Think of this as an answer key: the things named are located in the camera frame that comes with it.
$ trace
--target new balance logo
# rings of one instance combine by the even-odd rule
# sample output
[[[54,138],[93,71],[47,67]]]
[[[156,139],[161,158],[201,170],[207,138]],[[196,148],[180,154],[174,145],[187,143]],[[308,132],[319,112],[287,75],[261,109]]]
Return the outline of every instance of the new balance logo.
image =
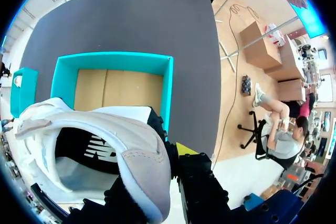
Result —
[[[105,140],[98,136],[91,136],[90,144],[88,145],[84,156],[97,158],[107,162],[117,162],[115,149],[112,148]]]

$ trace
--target desk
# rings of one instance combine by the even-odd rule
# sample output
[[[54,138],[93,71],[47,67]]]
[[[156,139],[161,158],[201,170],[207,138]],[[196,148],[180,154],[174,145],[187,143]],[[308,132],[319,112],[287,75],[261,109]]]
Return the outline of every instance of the desk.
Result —
[[[278,82],[279,101],[306,101],[306,92],[302,80]]]
[[[221,61],[209,0],[71,0],[39,20],[22,67],[39,72],[36,102],[50,98],[57,58],[129,51],[174,57],[168,138],[209,157],[221,105]]]
[[[279,48],[282,66],[265,70],[265,73],[277,81],[294,79],[304,80],[303,61],[293,42],[285,35],[286,44]]]

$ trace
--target red object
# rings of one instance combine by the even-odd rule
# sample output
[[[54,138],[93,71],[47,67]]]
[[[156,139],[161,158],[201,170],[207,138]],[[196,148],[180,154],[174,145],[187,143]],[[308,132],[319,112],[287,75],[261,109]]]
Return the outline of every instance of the red object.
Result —
[[[298,181],[299,180],[299,177],[295,176],[294,174],[288,174],[287,178],[289,178],[291,180],[294,180],[294,181]]]
[[[300,107],[300,116],[304,116],[306,118],[309,117],[309,95],[306,97],[306,101],[304,104]]]

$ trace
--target pink object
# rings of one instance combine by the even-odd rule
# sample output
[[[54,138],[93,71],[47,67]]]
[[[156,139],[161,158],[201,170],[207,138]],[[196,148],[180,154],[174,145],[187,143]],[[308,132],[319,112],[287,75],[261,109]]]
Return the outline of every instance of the pink object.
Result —
[[[309,95],[306,98],[305,103],[300,108],[300,116],[309,117],[310,111],[309,111]]]

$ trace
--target gray t-shirt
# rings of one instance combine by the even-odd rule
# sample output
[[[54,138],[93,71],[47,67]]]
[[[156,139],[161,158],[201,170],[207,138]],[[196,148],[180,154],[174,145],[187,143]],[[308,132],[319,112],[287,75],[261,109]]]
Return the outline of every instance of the gray t-shirt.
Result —
[[[275,135],[277,142],[275,150],[268,149],[268,154],[277,157],[279,159],[288,159],[297,155],[302,148],[296,140],[292,138],[292,134],[289,132],[278,131]],[[267,138],[263,137],[262,144],[264,150],[267,146]]]

